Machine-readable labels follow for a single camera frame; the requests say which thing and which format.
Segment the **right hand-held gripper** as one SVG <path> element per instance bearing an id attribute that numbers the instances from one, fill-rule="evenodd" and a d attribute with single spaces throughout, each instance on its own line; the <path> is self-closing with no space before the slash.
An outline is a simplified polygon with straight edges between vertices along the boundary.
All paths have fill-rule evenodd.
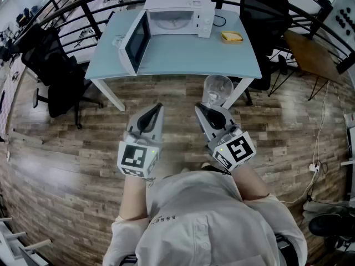
<path id="1" fill-rule="evenodd" d="M 208 107 L 196 103 L 195 112 L 199 125 L 209 142 L 214 159 L 231 172 L 256 154 L 248 132 L 235 124 L 230 112 L 220 106 Z"/>

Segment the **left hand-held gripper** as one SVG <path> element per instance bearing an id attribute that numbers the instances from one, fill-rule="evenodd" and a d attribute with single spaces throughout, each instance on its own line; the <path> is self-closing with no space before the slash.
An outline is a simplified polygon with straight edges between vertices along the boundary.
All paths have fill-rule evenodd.
<path id="1" fill-rule="evenodd" d="M 150 105 L 134 114 L 119 142 L 117 167 L 125 175 L 152 178 L 162 146 L 164 106 Z"/>

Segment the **clear glass cup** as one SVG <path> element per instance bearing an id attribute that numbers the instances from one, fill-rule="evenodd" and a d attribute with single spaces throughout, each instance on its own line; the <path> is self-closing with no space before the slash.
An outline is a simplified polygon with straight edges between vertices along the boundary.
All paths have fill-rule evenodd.
<path id="1" fill-rule="evenodd" d="M 234 91 L 232 81 L 223 75 L 209 75 L 204 81 L 202 102 L 211 107 L 221 106 Z"/>

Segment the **white microwave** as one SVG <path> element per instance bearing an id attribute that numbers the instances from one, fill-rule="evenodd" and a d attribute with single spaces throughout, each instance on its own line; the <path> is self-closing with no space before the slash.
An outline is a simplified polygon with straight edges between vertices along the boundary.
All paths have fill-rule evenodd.
<path id="1" fill-rule="evenodd" d="M 192 34 L 209 38 L 215 18 L 211 0 L 145 0 L 118 49 L 130 75 L 137 75 L 153 35 Z"/>

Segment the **person's left forearm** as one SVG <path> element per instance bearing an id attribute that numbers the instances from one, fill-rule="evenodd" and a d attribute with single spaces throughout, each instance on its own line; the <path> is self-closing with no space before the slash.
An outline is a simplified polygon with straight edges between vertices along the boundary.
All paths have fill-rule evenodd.
<path id="1" fill-rule="evenodd" d="M 119 216 L 129 221 L 136 221 L 148 217 L 146 181 L 143 178 L 130 175 L 125 177 Z"/>

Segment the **person's right forearm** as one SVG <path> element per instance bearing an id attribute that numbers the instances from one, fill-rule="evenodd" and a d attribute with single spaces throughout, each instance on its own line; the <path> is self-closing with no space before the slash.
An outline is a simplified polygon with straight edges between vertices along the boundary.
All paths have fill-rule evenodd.
<path id="1" fill-rule="evenodd" d="M 248 162 L 232 170 L 231 176 L 243 200 L 258 200 L 267 197 L 271 193 L 268 185 Z"/>

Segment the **light blue table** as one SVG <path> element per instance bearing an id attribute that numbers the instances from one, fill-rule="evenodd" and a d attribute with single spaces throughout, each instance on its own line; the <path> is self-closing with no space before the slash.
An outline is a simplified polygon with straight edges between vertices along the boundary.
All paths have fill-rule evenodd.
<path id="1" fill-rule="evenodd" d="M 120 111 L 125 111 L 125 105 L 104 80 L 128 76 L 112 41 L 115 35 L 127 33 L 139 12 L 134 9 L 113 14 L 98 41 L 85 75 Z M 241 78 L 241 82 L 223 104 L 223 108 L 230 108 L 251 82 L 261 79 L 262 75 L 240 16 L 223 9 L 217 9 L 216 15 L 225 18 L 226 23 L 222 27 L 213 27 L 209 38 L 188 34 L 152 36 L 138 74 L 236 76 Z M 225 44 L 221 40 L 222 31 L 239 32 L 244 41 Z"/>

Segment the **small clear glass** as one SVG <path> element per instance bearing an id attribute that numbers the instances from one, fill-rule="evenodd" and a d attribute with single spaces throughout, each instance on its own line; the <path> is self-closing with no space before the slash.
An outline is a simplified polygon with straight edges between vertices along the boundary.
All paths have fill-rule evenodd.
<path id="1" fill-rule="evenodd" d="M 115 35 L 115 37 L 112 41 L 112 45 L 119 49 L 124 38 L 125 38 L 124 34 L 123 35 Z"/>

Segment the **black office chair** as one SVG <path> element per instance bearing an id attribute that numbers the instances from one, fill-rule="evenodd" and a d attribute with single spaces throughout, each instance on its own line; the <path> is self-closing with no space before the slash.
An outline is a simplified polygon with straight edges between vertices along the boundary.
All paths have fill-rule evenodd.
<path id="1" fill-rule="evenodd" d="M 326 252 L 312 265 L 316 266 L 323 258 L 330 256 L 330 261 L 323 266 L 355 266 L 355 216 L 329 213 L 311 219 L 309 231 L 324 238 Z"/>
<path id="2" fill-rule="evenodd" d="M 103 107 L 101 102 L 84 96 L 92 82 L 85 80 L 85 71 L 78 65 L 76 58 L 68 57 L 64 52 L 56 28 L 43 29 L 35 24 L 23 35 L 18 46 L 22 53 L 22 63 L 48 87 L 47 97 L 40 96 L 39 89 L 34 91 L 34 108 L 40 101 L 47 103 L 52 118 L 64 115 L 74 108 L 75 125 L 81 129 L 79 103 L 86 101 Z"/>
<path id="3" fill-rule="evenodd" d="M 254 50 L 261 79 L 255 79 L 249 87 L 268 90 L 271 82 L 272 55 L 278 40 L 291 26 L 288 0 L 240 0 L 240 19 Z"/>

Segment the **person's white shirt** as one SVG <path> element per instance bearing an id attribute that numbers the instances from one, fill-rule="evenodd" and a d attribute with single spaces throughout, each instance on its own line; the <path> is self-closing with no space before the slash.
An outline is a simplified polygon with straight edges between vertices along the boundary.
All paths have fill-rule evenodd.
<path id="1" fill-rule="evenodd" d="M 305 266 L 306 239 L 271 193 L 243 200 L 205 165 L 153 184 L 148 217 L 118 216 L 103 266 Z"/>

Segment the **black metal railing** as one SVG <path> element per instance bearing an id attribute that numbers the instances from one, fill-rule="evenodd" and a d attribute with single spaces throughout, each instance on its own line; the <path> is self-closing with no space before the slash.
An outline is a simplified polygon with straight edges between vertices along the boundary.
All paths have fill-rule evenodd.
<path id="1" fill-rule="evenodd" d="M 80 28 L 76 27 L 75 30 L 63 34 L 60 38 L 63 38 L 67 35 L 71 35 L 76 32 L 80 32 L 87 28 L 92 28 L 94 33 L 92 37 L 100 38 L 102 36 L 102 31 L 99 29 L 100 24 L 104 24 L 109 22 L 109 19 L 102 19 L 100 21 L 96 21 L 94 15 L 97 13 L 101 13 L 103 11 L 107 11 L 110 9 L 115 9 L 118 7 L 128 6 L 128 5 L 136 5 L 142 4 L 144 0 L 131 0 L 128 2 L 119 3 L 113 6 L 103 7 L 101 9 L 91 11 L 88 7 L 88 3 L 91 3 L 97 0 L 75 0 L 72 4 L 68 6 L 63 6 L 58 8 L 55 0 L 49 0 L 45 6 L 43 6 L 28 22 L 28 24 L 22 29 L 22 31 L 16 37 L 16 40 L 13 42 L 13 45 L 16 46 L 20 43 L 20 39 L 26 35 L 26 33 L 37 24 L 40 27 L 46 29 L 52 24 L 57 30 L 60 30 L 62 27 L 72 24 L 77 20 L 81 20 L 83 18 L 88 20 L 88 25 L 82 26 Z M 233 6 L 240 6 L 239 2 L 231 2 L 227 0 L 212 0 L 216 3 L 216 8 L 221 9 L 223 4 L 230 4 Z M 319 14 L 309 14 L 296 5 L 290 4 L 290 10 L 294 12 L 291 17 L 294 19 L 292 21 L 293 27 L 300 27 L 309 32 L 308 37 L 311 38 L 314 35 L 320 37 L 317 31 L 322 28 L 325 32 L 329 33 L 331 36 L 336 38 L 341 44 L 343 44 L 350 53 L 345 53 L 345 58 L 339 57 L 337 54 L 334 56 L 340 61 L 337 64 L 337 69 L 339 73 L 344 73 L 347 69 L 349 69 L 352 65 L 355 64 L 355 50 L 351 48 L 350 45 L 346 44 L 346 42 L 338 36 L 333 30 L 331 30 L 328 26 L 326 26 L 322 20 L 320 19 Z"/>

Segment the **small wooden table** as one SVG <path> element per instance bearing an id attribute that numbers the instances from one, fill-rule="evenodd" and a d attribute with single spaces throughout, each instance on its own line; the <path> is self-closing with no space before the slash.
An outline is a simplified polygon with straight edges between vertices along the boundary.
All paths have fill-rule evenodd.
<path id="1" fill-rule="evenodd" d="M 284 51 L 293 55 L 297 64 L 292 72 L 300 71 L 301 75 L 314 76 L 316 79 L 324 79 L 339 84 L 340 74 L 332 60 L 329 51 L 319 43 L 295 33 L 291 30 L 283 34 L 283 43 L 275 46 L 276 50 Z"/>

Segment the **white board with black knobs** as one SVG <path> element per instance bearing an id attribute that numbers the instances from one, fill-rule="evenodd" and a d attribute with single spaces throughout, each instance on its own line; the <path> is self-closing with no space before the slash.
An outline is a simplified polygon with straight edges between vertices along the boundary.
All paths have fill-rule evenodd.
<path id="1" fill-rule="evenodd" d="M 355 47 L 355 3 L 352 0 L 333 6 L 331 26 L 339 37 Z"/>

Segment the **white rack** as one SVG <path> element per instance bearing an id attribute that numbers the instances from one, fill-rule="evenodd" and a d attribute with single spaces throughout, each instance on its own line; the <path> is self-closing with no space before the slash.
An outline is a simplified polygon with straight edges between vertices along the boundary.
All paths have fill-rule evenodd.
<path id="1" fill-rule="evenodd" d="M 41 247 L 51 246 L 52 241 L 44 241 L 25 246 L 20 239 L 26 232 L 12 233 L 6 222 L 12 218 L 0 218 L 0 266 L 49 266 L 49 263 L 37 254 Z"/>

